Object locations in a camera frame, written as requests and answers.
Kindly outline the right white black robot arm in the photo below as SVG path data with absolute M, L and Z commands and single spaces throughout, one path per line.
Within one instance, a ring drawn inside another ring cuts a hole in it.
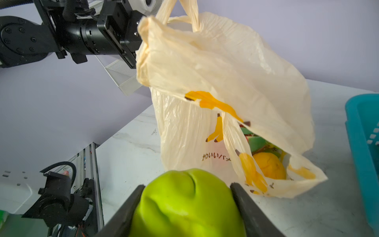
M 104 224 L 98 178 L 75 192 L 76 166 L 59 162 L 38 174 L 1 172 L 1 210 L 41 219 L 50 237 L 280 237 L 238 183 L 201 170 L 171 170 L 139 185 Z

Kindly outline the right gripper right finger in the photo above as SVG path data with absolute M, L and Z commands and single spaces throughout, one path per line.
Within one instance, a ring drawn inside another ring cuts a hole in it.
M 232 183 L 230 189 L 243 219 L 247 237 L 285 237 L 239 183 Z

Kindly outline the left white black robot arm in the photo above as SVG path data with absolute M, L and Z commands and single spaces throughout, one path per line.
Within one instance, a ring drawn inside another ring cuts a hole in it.
M 128 1 L 103 1 L 99 12 L 88 1 L 34 1 L 42 24 L 16 16 L 1 17 L 1 67 L 34 63 L 55 53 L 77 64 L 89 55 L 119 55 L 131 68 L 142 40 L 143 14 Z

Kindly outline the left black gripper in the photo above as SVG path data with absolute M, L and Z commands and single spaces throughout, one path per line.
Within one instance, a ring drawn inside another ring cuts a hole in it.
M 104 1 L 97 16 L 79 19 L 64 10 L 56 18 L 56 31 L 62 47 L 76 64 L 87 62 L 89 55 L 119 55 L 136 69 L 136 52 L 142 39 L 137 27 L 144 15 L 133 10 L 128 1 Z

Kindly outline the cream banana print plastic bag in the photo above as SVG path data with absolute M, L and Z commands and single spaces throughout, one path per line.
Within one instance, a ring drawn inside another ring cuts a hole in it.
M 151 90 L 165 170 L 199 168 L 255 195 L 294 198 L 327 180 L 304 157 L 313 148 L 303 75 L 250 27 L 181 1 L 137 27 L 137 80 Z M 286 179 L 265 177 L 240 128 L 280 149 Z

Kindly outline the teal plastic fruit basket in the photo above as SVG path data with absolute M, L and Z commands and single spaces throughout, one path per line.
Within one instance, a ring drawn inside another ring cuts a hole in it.
M 366 219 L 379 235 L 379 95 L 362 94 L 345 104 L 345 122 Z

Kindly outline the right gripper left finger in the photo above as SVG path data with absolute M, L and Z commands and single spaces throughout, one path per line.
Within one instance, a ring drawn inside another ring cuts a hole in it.
M 129 198 L 95 237 L 128 237 L 131 232 L 134 212 L 140 203 L 144 189 L 144 185 L 137 186 Z

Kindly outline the green fake apple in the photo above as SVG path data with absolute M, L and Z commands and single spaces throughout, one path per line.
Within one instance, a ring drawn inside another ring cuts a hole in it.
M 131 237 L 244 237 L 232 191 L 201 170 L 168 171 L 142 192 Z

